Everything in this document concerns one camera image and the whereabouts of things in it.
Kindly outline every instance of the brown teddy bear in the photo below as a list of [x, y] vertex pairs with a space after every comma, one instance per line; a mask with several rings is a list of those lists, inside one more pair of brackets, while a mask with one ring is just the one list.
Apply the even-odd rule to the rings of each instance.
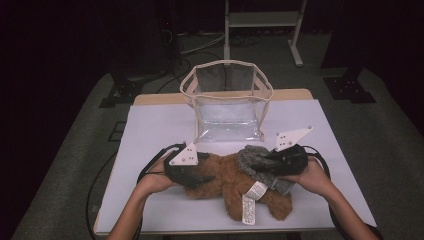
[[[196, 188], [185, 187], [186, 195], [192, 199], [213, 198], [222, 195], [228, 215], [236, 221], [241, 221], [243, 216], [242, 196], [258, 180], [253, 179], [242, 170], [243, 167], [240, 166], [240, 161], [244, 161], [240, 157], [243, 154], [242, 151], [227, 156], [209, 154], [206, 160], [199, 159], [199, 164], [193, 168], [193, 173], [198, 176], [214, 176], [215, 178]], [[261, 151], [255, 149], [254, 152], [259, 154]], [[269, 212], [277, 220], [284, 220], [292, 211], [290, 193], [282, 194], [281, 191], [268, 188], [258, 201], [267, 204]]]

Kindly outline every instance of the gray carpet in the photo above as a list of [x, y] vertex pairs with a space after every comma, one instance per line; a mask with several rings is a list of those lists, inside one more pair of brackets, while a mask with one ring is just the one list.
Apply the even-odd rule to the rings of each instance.
[[[341, 75], [343, 69], [321, 70], [330, 35], [301, 34], [298, 48], [304, 67], [294, 65], [286, 40], [289, 35], [263, 37], [248, 47], [232, 47], [232, 59], [255, 63], [274, 88], [307, 88], [318, 99], [340, 147], [369, 204], [378, 228], [385, 239], [422, 239], [424, 236], [424, 139], [392, 99], [381, 79], [364, 70], [359, 80], [377, 103], [352, 104], [333, 100], [323, 77]], [[181, 37], [187, 50], [210, 38]], [[203, 52], [222, 58], [222, 46]], [[208, 53], [185, 57], [191, 67], [216, 60]], [[176, 74], [189, 66], [183, 62]], [[155, 93], [172, 79], [145, 85], [143, 93]], [[178, 92], [179, 83], [167, 84], [161, 93]], [[118, 122], [126, 121], [129, 104], [99, 108], [113, 88], [107, 74], [92, 90], [62, 144], [31, 207], [21, 221], [13, 239], [90, 239], [86, 226], [86, 198], [90, 186], [106, 161], [118, 149], [119, 130], [111, 133]], [[100, 172], [89, 201], [91, 227], [113, 165], [112, 160]], [[302, 239], [342, 239], [336, 231], [312, 231]], [[145, 236], [142, 239], [161, 239]], [[284, 234], [195, 235], [173, 239], [286, 239]]]

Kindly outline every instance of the white triangular marker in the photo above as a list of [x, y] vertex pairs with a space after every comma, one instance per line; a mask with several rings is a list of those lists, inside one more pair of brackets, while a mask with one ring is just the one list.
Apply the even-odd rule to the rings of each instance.
[[197, 165], [196, 145], [191, 143], [171, 160], [171, 165]]
[[314, 128], [302, 128], [298, 130], [293, 130], [289, 132], [277, 133], [277, 138], [275, 141], [275, 151], [283, 151], [284, 149], [293, 147], [297, 142], [299, 142], [304, 136], [310, 133]]

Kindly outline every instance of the plush toy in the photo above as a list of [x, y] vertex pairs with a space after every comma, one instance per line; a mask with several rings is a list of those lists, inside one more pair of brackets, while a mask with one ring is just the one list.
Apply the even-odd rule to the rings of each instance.
[[293, 183], [249, 168], [249, 165], [258, 164], [255, 161], [262, 163], [262, 156], [267, 153], [268, 150], [263, 147], [246, 146], [238, 153], [227, 156], [209, 154], [207, 159], [199, 159], [193, 173], [198, 176], [214, 176], [214, 179], [196, 188], [185, 187], [186, 195], [192, 199], [222, 195], [228, 215], [236, 221], [241, 221], [242, 196], [256, 181], [260, 181], [269, 188], [258, 201], [268, 205], [269, 212], [275, 219], [284, 220], [292, 211], [288, 190]]

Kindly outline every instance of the white metal frame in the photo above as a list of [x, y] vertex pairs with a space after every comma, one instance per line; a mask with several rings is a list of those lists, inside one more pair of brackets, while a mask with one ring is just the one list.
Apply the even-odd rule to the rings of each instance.
[[288, 12], [241, 12], [231, 13], [229, 0], [225, 0], [225, 44], [224, 59], [229, 60], [230, 55], [230, 28], [232, 27], [279, 27], [294, 26], [293, 39], [288, 40], [290, 51], [297, 67], [302, 67], [303, 62], [297, 50], [296, 43], [302, 25], [307, 0], [302, 0], [299, 11]]

